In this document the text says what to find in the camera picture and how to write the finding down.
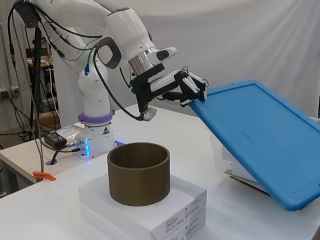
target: brown cylinder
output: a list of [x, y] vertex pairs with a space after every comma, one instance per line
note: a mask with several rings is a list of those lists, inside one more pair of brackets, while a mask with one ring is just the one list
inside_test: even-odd
[[153, 143], [132, 143], [108, 154], [111, 197], [128, 206], [147, 206], [170, 192], [170, 153]]

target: wall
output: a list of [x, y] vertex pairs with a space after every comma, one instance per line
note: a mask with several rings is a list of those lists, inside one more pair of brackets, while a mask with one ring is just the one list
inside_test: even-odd
[[[7, 17], [8, 13], [11, 9], [11, 6], [15, 0], [1, 0], [0, 1], [0, 22], [2, 23], [3, 26], [3, 33], [4, 33], [4, 38], [5, 38], [5, 43], [4, 45], [6, 46], [6, 51], [9, 55], [9, 49], [8, 49], [8, 36], [7, 36]], [[18, 32], [18, 37], [19, 41], [21, 42], [22, 46], [22, 52], [25, 57], [25, 42], [24, 42], [24, 33], [22, 31], [23, 25], [20, 21], [20, 18], [16, 16], [15, 18], [15, 23], [16, 23], [16, 29]], [[30, 94], [28, 90], [28, 83], [27, 83], [27, 76], [25, 74], [25, 70], [23, 68], [23, 61], [20, 57], [16, 37], [13, 32], [12, 28], [12, 38], [14, 41], [14, 46], [15, 46], [15, 52], [16, 52], [16, 60], [17, 60], [17, 72], [20, 80], [20, 86], [21, 86], [21, 94], [22, 94], [22, 102], [23, 102], [23, 110], [25, 113], [29, 115], [29, 109], [30, 109]], [[0, 88], [6, 88], [10, 89], [10, 84], [9, 84], [9, 74], [12, 79], [12, 86], [16, 87], [18, 86], [17, 78], [15, 76], [11, 60], [9, 59], [9, 65], [10, 65], [10, 70], [6, 68], [6, 63], [5, 63], [5, 54], [4, 54], [4, 49], [3, 49], [3, 43], [2, 39], [0, 37]], [[14, 102], [17, 107], [21, 109], [21, 101], [20, 98], [14, 99]], [[18, 124], [15, 120], [15, 114], [13, 111], [13, 108], [10, 103], [7, 101], [0, 101], [0, 131], [16, 127]]]

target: black cable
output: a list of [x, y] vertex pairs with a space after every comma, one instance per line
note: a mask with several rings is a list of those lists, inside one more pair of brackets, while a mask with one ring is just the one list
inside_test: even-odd
[[13, 135], [19, 135], [22, 132], [18, 132], [18, 133], [0, 133], [0, 136], [13, 136]]
[[106, 88], [106, 90], [108, 91], [110, 97], [112, 98], [112, 100], [118, 105], [118, 107], [124, 111], [128, 116], [132, 117], [133, 119], [137, 120], [137, 121], [143, 121], [143, 115], [141, 114], [139, 117], [134, 116], [133, 114], [131, 114], [129, 111], [127, 111], [119, 102], [118, 100], [115, 98], [115, 96], [112, 94], [111, 90], [109, 89], [108, 85], [106, 84], [101, 72], [99, 71], [99, 68], [97, 66], [97, 52], [99, 49], [96, 49], [93, 53], [93, 65], [94, 68], [96, 70], [96, 72], [98, 73], [98, 76], [102, 82], [102, 84], [104, 85], [104, 87]]
[[128, 84], [128, 82], [127, 82], [127, 80], [126, 80], [126, 78], [125, 78], [125, 76], [124, 76], [124, 74], [123, 74], [122, 68], [120, 67], [119, 70], [120, 70], [122, 79], [123, 79], [123, 81], [125, 82], [125, 84], [127, 85], [127, 87], [128, 87], [128, 88], [131, 88], [131, 85]]
[[12, 36], [11, 36], [11, 17], [13, 16], [13, 11], [15, 10], [15, 8], [22, 4], [23, 1], [17, 1], [13, 4], [12, 8], [10, 9], [10, 12], [8, 14], [8, 20], [7, 20], [7, 30], [8, 30], [8, 38], [9, 38], [9, 48], [10, 48], [10, 54], [11, 54], [11, 60], [12, 62], [14, 62], [15, 64], [15, 59], [14, 59], [14, 47], [13, 47], [13, 43], [12, 43]]
[[[42, 145], [43, 145], [44, 147], [52, 150], [52, 151], [57, 151], [57, 149], [54, 149], [53, 147], [50, 147], [49, 145], [45, 144], [44, 142], [42, 142]], [[61, 153], [70, 153], [70, 152], [72, 152], [72, 151], [61, 151], [61, 150], [60, 150], [60, 152], [61, 152]]]
[[[24, 115], [25, 117], [28, 117], [25, 113], [23, 113], [19, 108], [17, 108], [16, 106], [15, 106], [15, 104], [14, 104], [14, 102], [12, 101], [12, 99], [10, 98], [10, 99], [7, 99], [11, 104], [12, 104], [12, 106], [17, 110], [17, 111], [20, 111], [20, 113], [22, 114], [22, 115]], [[18, 135], [19, 137], [21, 137], [22, 138], [22, 140], [24, 141], [24, 142], [26, 142], [25, 141], [25, 137], [27, 137], [27, 136], [29, 136], [29, 133], [31, 133], [33, 136], [34, 136], [34, 141], [35, 141], [35, 143], [36, 143], [36, 146], [37, 146], [37, 149], [38, 149], [38, 152], [39, 152], [39, 155], [40, 155], [40, 158], [41, 158], [41, 162], [43, 162], [43, 158], [41, 157], [42, 156], [42, 153], [41, 153], [41, 151], [40, 151], [40, 148], [39, 148], [39, 146], [38, 146], [38, 143], [37, 143], [37, 141], [36, 141], [36, 138], [35, 138], [35, 135], [34, 135], [34, 133], [32, 132], [32, 130], [31, 130], [31, 127], [30, 127], [30, 131], [29, 132], [20, 132], [20, 133], [14, 133], [14, 134], [6, 134], [7, 136], [8, 135]]]
[[64, 36], [62, 34], [59, 34], [57, 31], [56, 31], [56, 28], [50, 24], [51, 28], [53, 29], [53, 31], [59, 36], [59, 38], [65, 42], [67, 45], [69, 45], [70, 47], [74, 48], [74, 49], [77, 49], [77, 50], [80, 50], [80, 51], [90, 51], [91, 49], [90, 48], [79, 48], [75, 45], [73, 45], [71, 42], [69, 42], [66, 38], [64, 38]]
[[67, 147], [67, 146], [62, 147], [61, 149], [57, 150], [57, 151], [53, 154], [53, 157], [52, 157], [52, 160], [51, 160], [50, 165], [54, 165], [54, 164], [57, 163], [56, 158], [57, 158], [58, 154], [61, 153], [61, 152], [74, 153], [74, 152], [80, 152], [80, 150], [81, 150], [80, 148], [75, 148], [75, 149], [73, 149], [73, 150], [71, 150], [71, 151], [62, 151], [62, 149], [65, 149], [66, 147]]
[[[43, 24], [42, 24], [42, 27], [43, 27], [46, 35], [47, 35], [47, 38], [49, 39], [49, 35], [48, 35], [45, 27], [43, 26]], [[28, 43], [29, 52], [30, 52], [30, 54], [31, 54], [32, 64], [34, 64], [33, 55], [32, 55], [31, 47], [30, 47], [29, 36], [28, 36], [28, 34], [27, 34], [27, 31], [25, 31], [25, 32], [26, 32], [26, 38], [27, 38], [27, 43]], [[44, 89], [44, 86], [43, 86], [42, 81], [40, 81], [40, 85], [41, 85], [43, 94], [44, 94], [44, 96], [45, 96], [45, 98], [46, 98], [46, 101], [47, 101], [47, 104], [48, 104], [48, 109], [49, 109], [50, 112], [52, 112], [52, 115], [53, 115], [53, 121], [54, 121], [54, 128], [53, 128], [53, 129], [54, 129], [54, 130], [56, 131], [56, 133], [57, 133], [56, 115], [54, 114], [53, 110], [51, 111], [50, 102], [49, 102], [49, 99], [48, 99], [48, 97], [47, 97], [47, 94], [46, 94], [46, 91], [45, 91], [45, 89]]]
[[[28, 32], [27, 32], [27, 27], [25, 26], [24, 27], [24, 32], [25, 32], [25, 35], [26, 35], [26, 40], [27, 40], [27, 44], [28, 44], [28, 48], [29, 48], [29, 54], [31, 55], [31, 62], [32, 62], [32, 66], [34, 65], [33, 63], [34, 63], [34, 59], [32, 58], [32, 53], [31, 53], [31, 46], [30, 46], [30, 42], [29, 42], [29, 36], [28, 36]], [[28, 82], [28, 85], [29, 85], [29, 88], [32, 88], [32, 84], [33, 84], [33, 74], [30, 74], [30, 82]], [[32, 97], [33, 97], [33, 90], [32, 91], [30, 91], [30, 94], [31, 94], [31, 101], [32, 101]], [[30, 109], [30, 116], [29, 116], [29, 127], [30, 127], [30, 129], [33, 127], [32, 125], [33, 125], [33, 104], [32, 104], [32, 102], [31, 102], [31, 109]]]
[[[11, 98], [8, 98], [7, 101], [8, 101], [9, 103], [11, 103], [11, 105], [12, 105], [13, 108], [18, 112], [19, 115], [22, 114], [22, 116], [23, 116], [24, 118], [26, 118], [27, 120], [30, 120], [29, 116], [28, 116], [27, 114], [25, 114], [24, 112], [22, 112], [21, 109], [19, 109], [19, 108], [14, 104], [14, 102], [12, 101]], [[43, 124], [43, 123], [41, 123], [41, 125], [44, 126], [44, 127], [48, 127], [48, 128], [54, 129], [53, 127], [50, 127], [50, 126], [48, 126], [48, 125], [46, 125], [46, 124]], [[14, 133], [14, 134], [10, 134], [10, 135], [18, 135], [18, 134], [21, 134], [21, 133], [29, 133], [29, 132], [19, 132], [19, 133]]]
[[[20, 44], [20, 41], [19, 41], [18, 32], [17, 32], [17, 28], [16, 28], [16, 23], [15, 23], [15, 20], [14, 20], [14, 19], [15, 19], [14, 16], [12, 16], [13, 30], [14, 30], [14, 34], [15, 34], [15, 36], [16, 36], [16, 40], [17, 40], [17, 43], [18, 43], [19, 53], [20, 53], [21, 56], [22, 56], [22, 48], [21, 48], [21, 44]], [[19, 96], [20, 96], [21, 109], [22, 109], [22, 111], [24, 111], [24, 108], [23, 108], [23, 99], [22, 99], [22, 94], [21, 94], [20, 78], [19, 78], [19, 74], [18, 74], [16, 65], [13, 65], [13, 67], [14, 67], [14, 73], [15, 73], [16, 78], [17, 78], [18, 87], [19, 87], [19, 89], [20, 89], [20, 91], [19, 91]], [[24, 63], [24, 62], [23, 62], [23, 68], [24, 68], [25, 72], [27, 73], [27, 69], [26, 69], [26, 66], [25, 66], [25, 63]]]
[[54, 50], [57, 51], [58, 55], [59, 55], [61, 58], [65, 59], [65, 60], [68, 60], [68, 61], [73, 61], [73, 60], [71, 60], [71, 59], [66, 58], [66, 54], [65, 54], [64, 52], [62, 52], [53, 42], [50, 41], [50, 37], [49, 37], [49, 34], [48, 34], [48, 32], [47, 32], [47, 29], [44, 27], [44, 25], [43, 25], [43, 23], [42, 23], [41, 21], [40, 21], [40, 24], [42, 25], [42, 28], [43, 28], [46, 36], [47, 36], [49, 45], [50, 45]]
[[87, 45], [85, 46], [85, 50], [83, 50], [82, 51], [82, 53], [79, 55], [79, 57], [77, 57], [76, 59], [66, 59], [67, 61], [69, 61], [69, 62], [76, 62], [76, 61], [78, 61], [81, 57], [82, 57], [82, 55], [85, 53], [85, 51], [86, 50], [92, 50], [94, 47], [92, 47], [92, 48], [87, 48], [88, 46], [89, 46], [89, 44], [91, 44], [92, 42], [94, 42], [94, 41], [96, 41], [97, 39], [93, 39], [93, 40], [91, 40], [90, 42], [88, 42], [87, 43]]
[[80, 34], [80, 33], [76, 33], [76, 32], [72, 32], [69, 29], [61, 26], [59, 23], [57, 23], [56, 21], [54, 21], [47, 13], [45, 13], [41, 8], [39, 8], [37, 5], [34, 5], [31, 2], [25, 2], [26, 4], [29, 4], [30, 6], [34, 7], [36, 10], [38, 10], [42, 15], [45, 16], [45, 18], [48, 18], [51, 23], [55, 24], [56, 26], [58, 26], [59, 28], [65, 30], [68, 33], [71, 33], [73, 35], [79, 36], [79, 37], [84, 37], [84, 38], [101, 38], [102, 35], [97, 35], [97, 36], [89, 36], [89, 35], [84, 35], [84, 34]]
[[15, 115], [16, 121], [17, 121], [19, 127], [20, 127], [21, 130], [22, 130], [19, 134], [21, 134], [21, 133], [23, 133], [23, 134], [27, 133], [28, 131], [25, 130], [25, 125], [24, 125], [24, 122], [23, 122], [23, 120], [22, 120], [22, 118], [21, 118], [21, 115], [20, 115], [20, 113], [17, 111], [18, 107], [14, 104], [13, 100], [12, 100], [10, 97], [7, 98], [6, 100], [7, 100], [9, 103], [11, 103], [11, 105], [13, 106], [14, 115]]

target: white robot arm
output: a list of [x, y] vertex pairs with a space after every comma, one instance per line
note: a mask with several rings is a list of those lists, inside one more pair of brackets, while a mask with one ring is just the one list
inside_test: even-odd
[[[89, 48], [90, 51], [83, 51], [77, 61], [70, 62], [66, 59], [66, 64], [79, 74], [79, 88], [83, 93], [84, 113], [79, 119], [85, 123], [85, 129], [79, 134], [78, 139], [85, 142], [82, 154], [86, 157], [99, 156], [114, 146], [112, 112], [103, 86], [120, 108], [121, 105], [108, 88], [107, 68], [116, 69], [127, 63], [130, 65], [135, 76], [130, 82], [131, 91], [137, 97], [140, 115], [133, 116], [122, 109], [139, 121], [150, 121], [154, 117], [156, 111], [149, 107], [149, 103], [155, 98], [179, 101], [181, 106], [186, 106], [194, 99], [205, 100], [207, 88], [206, 82], [190, 73], [187, 68], [161, 75], [165, 70], [163, 62], [174, 56], [176, 49], [158, 50], [144, 24], [132, 9], [114, 11], [114, 6], [108, 7], [106, 1], [97, 2], [20, 0], [15, 4], [15, 9], [26, 25], [30, 24], [30, 21], [41, 23], [39, 26], [51, 47], [63, 59], [66, 59], [66, 56], [77, 56], [77, 49], [86, 47], [80, 38], [82, 35], [68, 34], [75, 31], [66, 27], [85, 29], [99, 26], [104, 29], [101, 36], [97, 36], [99, 39], [94, 46]], [[36, 20], [30, 20], [30, 10]]]

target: wire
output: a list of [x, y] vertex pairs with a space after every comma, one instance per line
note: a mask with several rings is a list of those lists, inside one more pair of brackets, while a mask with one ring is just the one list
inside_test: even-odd
[[85, 53], [85, 51], [87, 51], [87, 50], [92, 50], [92, 49], [94, 49], [94, 46], [92, 47], [92, 48], [87, 48], [91, 43], [93, 43], [94, 41], [97, 41], [98, 39], [93, 39], [93, 40], [91, 40], [90, 42], [88, 42], [87, 43], [87, 45], [85, 46], [85, 48], [82, 50], [82, 53], [79, 55], [79, 57], [77, 57], [76, 59], [66, 59], [67, 61], [69, 61], [69, 62], [76, 62], [76, 61], [78, 61], [81, 57], [82, 57], [82, 55]]
[[51, 26], [51, 28], [53, 29], [53, 31], [59, 36], [59, 38], [60, 38], [63, 42], [65, 42], [66, 44], [68, 44], [70, 47], [72, 47], [72, 48], [74, 48], [74, 49], [77, 49], [77, 50], [80, 50], [80, 51], [89, 51], [89, 50], [91, 50], [91, 49], [87, 49], [86, 47], [85, 47], [85, 48], [79, 48], [79, 47], [73, 45], [71, 42], [69, 42], [69, 41], [63, 36], [62, 33], [58, 33], [57, 30], [56, 30], [56, 28], [55, 28], [51, 23], [50, 23], [50, 26]]
[[27, 131], [25, 130], [25, 125], [24, 125], [24, 122], [19, 114], [19, 112], [17, 112], [17, 106], [14, 104], [13, 100], [9, 97], [6, 99], [9, 103], [11, 103], [11, 105], [13, 106], [14, 108], [14, 114], [15, 114], [15, 118], [16, 118], [16, 121], [19, 125], [19, 127], [21, 128], [22, 132], [20, 132], [19, 134], [21, 133], [26, 133]]
[[[31, 99], [32, 99], [32, 103], [34, 104], [34, 106], [35, 106], [35, 101], [34, 101], [34, 98], [33, 98], [33, 95], [32, 95], [32, 93], [31, 93]], [[21, 112], [21, 110], [20, 109], [18, 109], [15, 105], [14, 105], [14, 103], [11, 101], [10, 102], [13, 106], [14, 106], [14, 108], [16, 108], [18, 111], [20, 111]], [[37, 120], [37, 127], [38, 127], [38, 133], [39, 133], [39, 139], [40, 139], [40, 147], [39, 147], [39, 145], [38, 145], [38, 142], [37, 142], [37, 140], [36, 140], [36, 136], [35, 136], [35, 134], [34, 134], [34, 132], [32, 131], [32, 129], [31, 129], [31, 127], [27, 124], [27, 127], [29, 128], [29, 133], [31, 133], [32, 134], [32, 136], [33, 136], [33, 138], [34, 138], [34, 141], [35, 141], [35, 143], [36, 143], [36, 146], [37, 146], [37, 149], [38, 149], [38, 152], [39, 152], [39, 156], [40, 156], [40, 161], [41, 161], [41, 172], [43, 172], [44, 171], [44, 160], [43, 160], [43, 149], [42, 149], [42, 141], [41, 141], [41, 128], [40, 128], [40, 125], [39, 125], [39, 121]]]
[[56, 105], [56, 97], [54, 97], [54, 95], [53, 95], [53, 81], [52, 81], [51, 71], [53, 71], [53, 70], [51, 69], [51, 67], [49, 67], [51, 97], [53, 99], [54, 110], [56, 111], [56, 114], [58, 115], [58, 117], [61, 119], [59, 111], [58, 111], [58, 108], [57, 108], [57, 105]]
[[18, 135], [22, 132], [18, 132], [18, 133], [1, 133], [0, 136], [13, 136], [13, 135]]
[[124, 76], [124, 74], [123, 74], [122, 68], [120, 67], [119, 70], [120, 70], [122, 79], [123, 79], [123, 81], [125, 82], [125, 84], [127, 85], [127, 87], [128, 87], [128, 88], [131, 88], [131, 85], [127, 82], [127, 80], [126, 80], [126, 78], [125, 78], [125, 76]]
[[[36, 102], [34, 100], [34, 97], [33, 97], [32, 93], [31, 93], [31, 99], [32, 99], [32, 103], [33, 103], [34, 109], [37, 111], [37, 105], [36, 105]], [[43, 147], [42, 147], [42, 141], [41, 141], [40, 119], [39, 119], [39, 115], [38, 114], [36, 114], [36, 118], [37, 118], [36, 119], [37, 120], [36, 123], [37, 123], [37, 128], [38, 128], [38, 134], [39, 134], [38, 137], [39, 137], [39, 140], [40, 140], [40, 149], [39, 149], [35, 134], [33, 133], [31, 127], [29, 125], [28, 126], [30, 128], [30, 131], [31, 131], [33, 137], [34, 137], [34, 141], [35, 141], [35, 143], [37, 145], [37, 148], [38, 148], [38, 151], [39, 151], [39, 155], [40, 155], [40, 171], [44, 172]]]
[[[58, 154], [61, 153], [61, 152], [62, 152], [61, 150], [62, 150], [62, 149], [65, 149], [66, 147], [67, 147], [67, 146], [64, 146], [64, 147], [62, 147], [60, 150], [57, 150], [57, 151], [54, 153], [50, 165], [54, 165], [54, 164], [57, 163], [56, 158], [57, 158]], [[75, 149], [73, 149], [73, 150], [71, 150], [71, 151], [68, 151], [68, 152], [71, 153], [71, 152], [80, 152], [80, 151], [81, 151], [80, 148], [75, 148]]]
[[97, 46], [94, 46], [94, 47], [90, 50], [90, 52], [89, 52], [89, 54], [88, 54], [87, 65], [89, 65], [92, 52], [93, 52], [96, 48], [97, 48]]
[[89, 35], [85, 35], [85, 34], [80, 34], [80, 33], [76, 33], [76, 32], [72, 32], [69, 29], [61, 26], [59, 23], [57, 23], [56, 21], [54, 21], [47, 13], [45, 13], [41, 8], [39, 8], [37, 5], [34, 5], [31, 2], [25, 2], [28, 5], [31, 5], [33, 8], [35, 8], [36, 10], [38, 10], [42, 15], [45, 16], [45, 19], [48, 18], [51, 23], [55, 24], [56, 26], [58, 26], [59, 28], [65, 30], [68, 33], [71, 33], [73, 35], [79, 36], [79, 37], [84, 37], [84, 38], [101, 38], [102, 35], [97, 35], [97, 36], [89, 36]]
[[[14, 30], [14, 33], [15, 33], [15, 36], [16, 36], [16, 40], [17, 40], [17, 42], [18, 42], [19, 52], [20, 52], [20, 54], [22, 55], [21, 45], [20, 45], [20, 41], [19, 41], [17, 29], [16, 29], [16, 24], [15, 24], [15, 21], [14, 21], [14, 15], [12, 15], [12, 24], [13, 24], [13, 30]], [[14, 67], [14, 72], [15, 72], [15, 75], [16, 75], [16, 78], [17, 78], [17, 82], [18, 82], [18, 87], [19, 87], [19, 96], [20, 96], [21, 110], [22, 110], [22, 112], [24, 112], [24, 109], [23, 109], [23, 99], [22, 99], [22, 94], [21, 94], [20, 78], [19, 78], [19, 75], [18, 75], [18, 72], [17, 72], [17, 67], [16, 67], [16, 65], [14, 64], [13, 67]]]
[[[12, 104], [12, 106], [15, 108], [15, 110], [17, 110], [20, 114], [22, 114], [22, 116], [23, 116], [24, 118], [26, 118], [27, 120], [30, 120], [30, 117], [29, 117], [27, 114], [25, 114], [24, 112], [22, 112], [22, 111], [14, 104], [14, 102], [12, 101], [12, 99], [11, 99], [11, 101], [10, 101], [10, 98], [8, 98], [7, 101], [9, 101], [9, 102]], [[41, 123], [41, 125], [44, 126], [44, 127], [47, 127], [47, 128], [54, 129], [53, 127], [50, 127], [50, 126], [48, 126], [48, 125], [46, 125], [46, 124], [43, 124], [43, 123]]]
[[11, 56], [14, 55], [14, 48], [12, 43], [12, 36], [11, 36], [11, 16], [13, 15], [13, 11], [17, 6], [22, 4], [23, 1], [17, 1], [13, 4], [12, 8], [10, 9], [10, 12], [8, 14], [8, 21], [7, 21], [7, 30], [8, 30], [8, 38], [9, 38], [9, 47], [10, 47], [10, 54]]
[[132, 117], [133, 119], [137, 120], [137, 121], [143, 121], [143, 115], [141, 114], [139, 117], [136, 117], [134, 116], [133, 114], [131, 114], [129, 111], [127, 111], [119, 102], [118, 100], [115, 98], [115, 96], [112, 94], [111, 90], [109, 89], [108, 85], [106, 84], [104, 78], [102, 77], [102, 74], [101, 72], [99, 71], [99, 68], [97, 66], [97, 52], [98, 52], [99, 49], [96, 49], [94, 51], [94, 54], [93, 54], [93, 65], [94, 65], [94, 68], [96, 70], [96, 72], [98, 73], [98, 76], [102, 82], [102, 84], [104, 85], [104, 87], [106, 88], [106, 90], [108, 91], [110, 97], [112, 98], [112, 100], [118, 105], [118, 107], [124, 111], [127, 115], [129, 115], [130, 117]]
[[41, 26], [42, 26], [42, 28], [43, 28], [43, 31], [45, 32], [45, 34], [46, 34], [46, 36], [47, 36], [47, 40], [48, 40], [49, 45], [50, 45], [54, 50], [57, 51], [57, 53], [59, 54], [59, 56], [60, 56], [61, 58], [64, 58], [64, 59], [66, 59], [66, 60], [69, 60], [69, 59], [67, 59], [67, 58], [65, 57], [65, 54], [64, 54], [59, 48], [57, 48], [57, 46], [56, 46], [53, 42], [51, 42], [50, 37], [49, 37], [49, 34], [48, 34], [48, 32], [47, 32], [47, 29], [44, 27], [44, 25], [43, 25], [43, 23], [42, 23], [41, 21], [39, 21], [39, 22], [40, 22], [40, 24], [41, 24]]
[[[44, 142], [42, 142], [42, 145], [43, 145], [44, 147], [50, 149], [50, 150], [57, 151], [57, 149], [54, 149], [53, 147], [48, 146], [48, 145], [45, 144]], [[62, 152], [62, 153], [70, 153], [70, 152], [72, 152], [72, 151], [60, 151], [60, 152]]]
[[[47, 35], [47, 39], [49, 39], [48, 32], [46, 31], [46, 29], [45, 29], [45, 27], [43, 26], [42, 23], [41, 23], [41, 25], [42, 25], [42, 27], [43, 27], [46, 35]], [[27, 32], [26, 32], [26, 38], [27, 38], [28, 48], [29, 48], [29, 51], [30, 51], [30, 54], [31, 54], [32, 64], [34, 65], [34, 60], [33, 60], [32, 52], [31, 52], [31, 47], [30, 47], [30, 41], [29, 41], [29, 37], [28, 37]], [[43, 91], [43, 93], [44, 93], [44, 96], [45, 96], [45, 98], [46, 98], [46, 101], [47, 101], [47, 104], [48, 104], [48, 109], [49, 109], [49, 111], [52, 113], [53, 121], [54, 121], [54, 128], [53, 128], [53, 129], [55, 130], [55, 132], [56, 132], [56, 134], [57, 134], [56, 115], [51, 111], [50, 102], [49, 102], [49, 99], [48, 99], [48, 97], [47, 97], [46, 91], [45, 91], [45, 89], [44, 89], [44, 86], [43, 86], [41, 80], [40, 80], [40, 85], [41, 85], [42, 91]]]

